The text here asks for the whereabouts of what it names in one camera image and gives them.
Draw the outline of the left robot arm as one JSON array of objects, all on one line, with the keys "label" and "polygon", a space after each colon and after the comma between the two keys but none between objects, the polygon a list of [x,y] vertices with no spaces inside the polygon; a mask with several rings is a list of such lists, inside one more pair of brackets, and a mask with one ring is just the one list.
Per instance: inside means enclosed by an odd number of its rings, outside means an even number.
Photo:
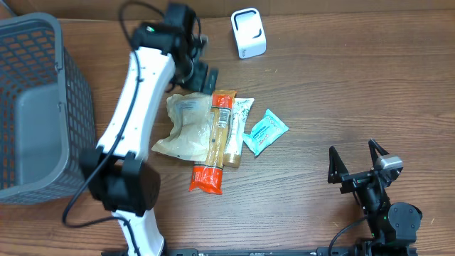
[{"label": "left robot arm", "polygon": [[120,224],[128,245],[122,255],[166,254],[154,214],[161,178],[146,162],[166,87],[211,95],[218,78],[218,70],[199,60],[208,39],[193,30],[200,19],[191,7],[170,2],[166,11],[147,8],[163,21],[143,22],[126,33],[131,52],[122,93],[97,146],[82,151],[79,159],[82,188]]}]

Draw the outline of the teal tissue packet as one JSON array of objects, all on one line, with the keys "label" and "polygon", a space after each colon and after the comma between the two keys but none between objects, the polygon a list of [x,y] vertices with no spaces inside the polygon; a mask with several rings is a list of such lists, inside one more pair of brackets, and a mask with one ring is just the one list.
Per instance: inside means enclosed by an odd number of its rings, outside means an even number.
[{"label": "teal tissue packet", "polygon": [[288,126],[270,109],[267,109],[263,118],[256,123],[251,132],[249,134],[244,133],[242,138],[255,157],[257,157],[288,130]]}]

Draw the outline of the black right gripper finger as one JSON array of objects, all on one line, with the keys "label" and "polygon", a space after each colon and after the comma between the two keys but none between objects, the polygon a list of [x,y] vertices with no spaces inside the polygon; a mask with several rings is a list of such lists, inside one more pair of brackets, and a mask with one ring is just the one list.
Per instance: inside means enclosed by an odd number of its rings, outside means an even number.
[{"label": "black right gripper finger", "polygon": [[368,146],[373,165],[376,165],[376,161],[380,156],[389,154],[389,152],[383,149],[374,139],[368,141]]},{"label": "black right gripper finger", "polygon": [[329,148],[329,178],[341,178],[342,176],[348,175],[346,165],[341,160],[335,146]]}]

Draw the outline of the white cream tube gold cap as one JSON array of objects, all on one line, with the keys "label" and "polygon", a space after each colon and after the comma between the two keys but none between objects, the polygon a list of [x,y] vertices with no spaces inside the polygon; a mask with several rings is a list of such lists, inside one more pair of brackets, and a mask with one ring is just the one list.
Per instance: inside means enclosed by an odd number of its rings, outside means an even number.
[{"label": "white cream tube gold cap", "polygon": [[223,164],[238,168],[241,162],[243,138],[246,121],[254,98],[236,98],[233,105],[230,123],[230,133],[225,146]]}]

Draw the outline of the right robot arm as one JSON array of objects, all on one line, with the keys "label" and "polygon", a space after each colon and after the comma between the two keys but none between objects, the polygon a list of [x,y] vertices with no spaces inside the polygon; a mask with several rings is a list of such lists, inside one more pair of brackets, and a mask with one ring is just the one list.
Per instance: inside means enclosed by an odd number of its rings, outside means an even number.
[{"label": "right robot arm", "polygon": [[[385,191],[403,170],[400,157],[390,154],[374,139],[368,141],[372,167],[351,174],[336,148],[329,148],[328,182],[341,185],[342,194],[353,194],[362,208],[363,217],[340,230],[331,240],[324,255],[416,255],[411,244],[417,240],[423,213],[409,203],[391,203]],[[336,247],[342,234],[367,222],[370,238],[360,238],[352,247]]]}]

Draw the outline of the beige clear pouch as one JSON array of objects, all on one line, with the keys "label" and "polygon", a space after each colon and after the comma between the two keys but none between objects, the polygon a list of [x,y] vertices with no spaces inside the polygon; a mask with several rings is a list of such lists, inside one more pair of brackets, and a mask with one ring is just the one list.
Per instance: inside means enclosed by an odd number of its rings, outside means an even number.
[{"label": "beige clear pouch", "polygon": [[173,128],[151,150],[184,161],[205,161],[211,132],[212,97],[201,92],[174,94],[166,99]]}]

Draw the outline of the orange noodle packet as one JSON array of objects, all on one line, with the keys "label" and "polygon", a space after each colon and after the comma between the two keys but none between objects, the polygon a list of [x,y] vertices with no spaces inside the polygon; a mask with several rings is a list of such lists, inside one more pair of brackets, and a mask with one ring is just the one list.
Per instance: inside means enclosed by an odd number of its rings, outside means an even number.
[{"label": "orange noodle packet", "polygon": [[216,90],[210,108],[211,131],[208,154],[205,161],[193,165],[189,191],[196,188],[214,194],[222,194],[223,157],[230,131],[230,118],[235,96],[234,90]]}]

